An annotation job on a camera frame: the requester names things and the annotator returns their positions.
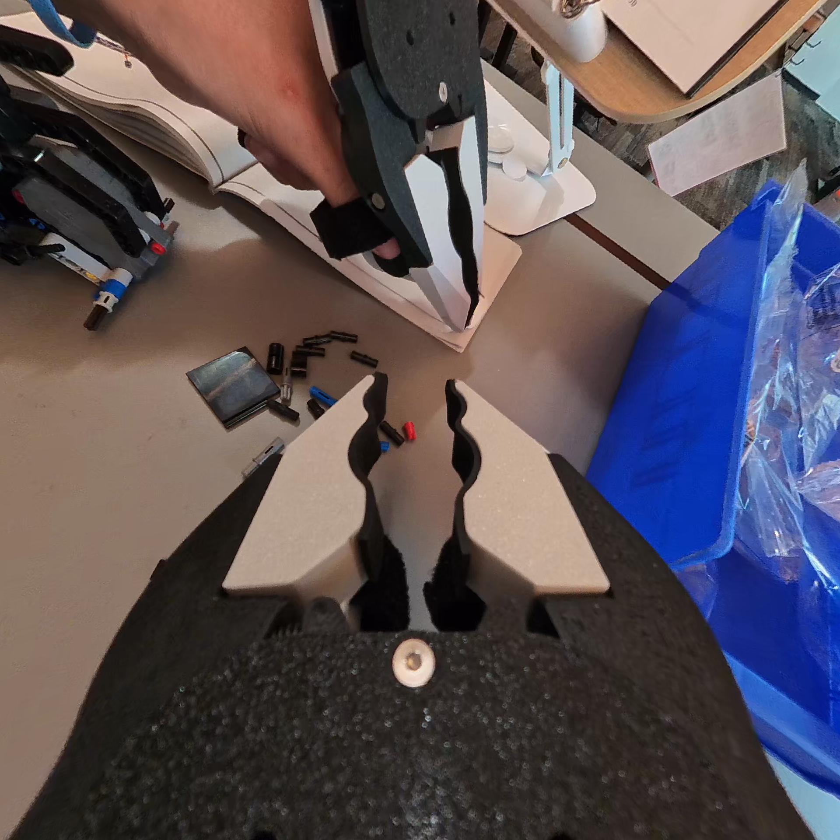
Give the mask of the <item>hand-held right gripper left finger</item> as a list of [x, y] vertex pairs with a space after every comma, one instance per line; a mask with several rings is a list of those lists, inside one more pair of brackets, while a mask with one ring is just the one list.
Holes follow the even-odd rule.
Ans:
[[224, 578], [227, 594], [348, 601], [380, 578], [385, 532], [370, 473], [387, 388], [386, 374], [365, 376], [289, 445]]

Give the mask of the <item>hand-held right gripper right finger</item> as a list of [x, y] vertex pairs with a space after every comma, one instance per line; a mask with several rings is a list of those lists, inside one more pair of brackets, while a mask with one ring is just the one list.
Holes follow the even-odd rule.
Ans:
[[462, 481], [440, 558], [446, 585], [479, 599], [607, 593], [545, 447], [463, 381], [447, 381], [445, 396]]

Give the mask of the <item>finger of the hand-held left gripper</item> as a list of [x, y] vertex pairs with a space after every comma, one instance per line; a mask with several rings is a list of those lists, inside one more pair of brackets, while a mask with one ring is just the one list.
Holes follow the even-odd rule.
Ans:
[[419, 223], [413, 242], [427, 266], [408, 276], [455, 332], [466, 331], [478, 306], [478, 129], [439, 127], [403, 168]]
[[476, 118], [469, 116], [439, 131], [439, 164], [448, 193], [448, 234], [455, 249], [450, 281], [456, 329], [470, 327], [482, 295], [486, 163], [480, 153]]

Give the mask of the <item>scatter of small lego pins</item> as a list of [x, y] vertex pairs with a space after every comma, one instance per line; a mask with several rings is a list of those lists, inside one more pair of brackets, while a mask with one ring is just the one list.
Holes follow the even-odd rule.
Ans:
[[[308, 360], [310, 358], [322, 358], [326, 354], [326, 346], [333, 342], [357, 344], [359, 336], [354, 332], [342, 330], [330, 330], [326, 333], [318, 333], [303, 339], [293, 349], [288, 363], [285, 359], [285, 347], [281, 343], [271, 343], [267, 354], [267, 373], [279, 375], [279, 395], [270, 397], [267, 402], [268, 410], [281, 418], [283, 421], [297, 425], [299, 424], [299, 413], [291, 407], [292, 379], [305, 379], [308, 375]], [[358, 364], [372, 369], [377, 368], [378, 360], [367, 353], [358, 350], [350, 352], [350, 358]], [[309, 387], [309, 398], [307, 408], [313, 419], [319, 419], [326, 411], [337, 403], [337, 399], [326, 393], [323, 389], [312, 385]], [[413, 422], [405, 422], [402, 432], [388, 423], [380, 423], [380, 431], [386, 436], [388, 442], [381, 443], [381, 451], [389, 450], [391, 444], [396, 447], [402, 446], [406, 441], [417, 441], [417, 429]]]

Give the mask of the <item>lego instruction booklet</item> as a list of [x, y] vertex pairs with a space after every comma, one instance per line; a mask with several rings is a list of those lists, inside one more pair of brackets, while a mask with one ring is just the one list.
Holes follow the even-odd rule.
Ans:
[[17, 64], [67, 103], [203, 176], [214, 191], [244, 198], [355, 285], [454, 350], [466, 348], [520, 258], [520, 247], [491, 230], [484, 216], [482, 295], [470, 327], [455, 332], [409, 276], [390, 276], [365, 255], [330, 257], [312, 220], [325, 203], [322, 194], [280, 184], [246, 150], [234, 125], [168, 92], [118, 41], [98, 35], [90, 47], [60, 43], [35, 11], [3, 16], [2, 24], [12, 36], [27, 34], [66, 46], [73, 67], [58, 76], [37, 69], [33, 59], [6, 56], [3, 62]]

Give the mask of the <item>blue and black lego truck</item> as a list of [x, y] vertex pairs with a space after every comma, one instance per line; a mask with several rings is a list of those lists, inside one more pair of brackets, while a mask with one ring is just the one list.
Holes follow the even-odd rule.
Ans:
[[89, 122], [1, 79], [1, 257], [50, 258], [96, 288], [96, 331], [172, 246], [171, 199]]

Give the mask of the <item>person's left forearm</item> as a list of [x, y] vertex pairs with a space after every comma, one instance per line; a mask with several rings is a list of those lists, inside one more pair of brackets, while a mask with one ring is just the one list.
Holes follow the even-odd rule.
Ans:
[[230, 68], [248, 36], [270, 24], [274, 2], [58, 1], [57, 11], [117, 40], [159, 77], [191, 83]]

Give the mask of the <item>translucent lego piece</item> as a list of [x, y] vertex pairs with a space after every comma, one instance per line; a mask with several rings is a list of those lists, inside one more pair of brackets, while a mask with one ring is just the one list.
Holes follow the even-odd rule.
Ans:
[[276, 437], [265, 448], [262, 448], [258, 454], [251, 459], [246, 468], [242, 472], [243, 480], [246, 480], [253, 475], [256, 470], [262, 466], [269, 458], [275, 455], [282, 455], [286, 448], [286, 442], [281, 437]]

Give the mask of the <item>black square lego tile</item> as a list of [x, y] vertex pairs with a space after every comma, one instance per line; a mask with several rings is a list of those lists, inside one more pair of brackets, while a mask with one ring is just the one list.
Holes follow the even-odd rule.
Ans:
[[267, 408], [280, 388], [244, 346], [185, 374], [216, 419], [232, 429]]

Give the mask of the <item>person's left hand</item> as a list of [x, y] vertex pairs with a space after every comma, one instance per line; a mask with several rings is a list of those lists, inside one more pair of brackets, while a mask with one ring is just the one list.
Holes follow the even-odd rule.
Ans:
[[332, 207], [360, 197], [308, 2], [171, 2], [164, 11], [164, 56], [186, 96], [242, 129], [280, 182], [317, 190]]

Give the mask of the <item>white and wood document stand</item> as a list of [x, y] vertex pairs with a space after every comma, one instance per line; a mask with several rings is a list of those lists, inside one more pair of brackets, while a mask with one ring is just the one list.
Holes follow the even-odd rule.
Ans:
[[[572, 131], [571, 112], [577, 92], [584, 103], [591, 104], [606, 117], [622, 123], [653, 124], [660, 117], [664, 121], [677, 119], [678, 114], [689, 114], [692, 119], [716, 102], [761, 80], [754, 79], [748, 86], [741, 83], [732, 87], [727, 90], [726, 96], [714, 98], [708, 95], [691, 108], [690, 102], [681, 96], [664, 74], [615, 30], [606, 35], [603, 51], [589, 62], [580, 63], [562, 56], [558, 46], [552, 46], [549, 52], [550, 57], [560, 61], [560, 68], [554, 69], [554, 91], [548, 93], [548, 104], [542, 114], [548, 118], [554, 113], [554, 119], [549, 122], [558, 123], [562, 130], [569, 132]], [[500, 95], [493, 91], [488, 93], [490, 123], [508, 122], [516, 138], [512, 151], [491, 156], [488, 224], [503, 234], [524, 235], [592, 205], [595, 202], [595, 187], [574, 166], [571, 150], [560, 152], [560, 164], [553, 170], [550, 142], [535, 129], [519, 127], [524, 118], [512, 106], [502, 106]]]

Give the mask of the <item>blue plastic bin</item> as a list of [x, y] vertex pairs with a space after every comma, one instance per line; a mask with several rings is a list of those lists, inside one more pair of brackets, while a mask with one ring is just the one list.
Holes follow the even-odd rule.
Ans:
[[[737, 531], [763, 224], [751, 204], [650, 304], [587, 477], [706, 618], [765, 748], [838, 796], [838, 592], [807, 566], [783, 582]], [[838, 226], [808, 203], [802, 288], [838, 262]]]

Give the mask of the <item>white paper sheet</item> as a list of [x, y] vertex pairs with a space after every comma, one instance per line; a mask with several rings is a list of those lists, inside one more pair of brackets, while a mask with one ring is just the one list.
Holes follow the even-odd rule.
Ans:
[[677, 196], [786, 147], [777, 70], [652, 142], [647, 152], [658, 187]]

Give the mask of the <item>printed instruction sheet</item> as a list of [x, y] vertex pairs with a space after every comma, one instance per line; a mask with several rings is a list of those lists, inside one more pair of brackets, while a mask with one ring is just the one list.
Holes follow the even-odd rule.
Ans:
[[688, 98], [784, 1], [604, 1], [604, 16]]

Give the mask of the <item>clear plastic bags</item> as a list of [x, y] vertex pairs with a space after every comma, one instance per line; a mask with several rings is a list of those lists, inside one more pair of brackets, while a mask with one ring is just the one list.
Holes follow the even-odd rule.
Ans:
[[838, 262], [802, 288], [806, 160], [782, 187], [763, 224], [759, 286], [737, 531], [783, 582], [809, 566], [838, 592], [837, 539], [820, 542], [816, 515], [838, 526]]

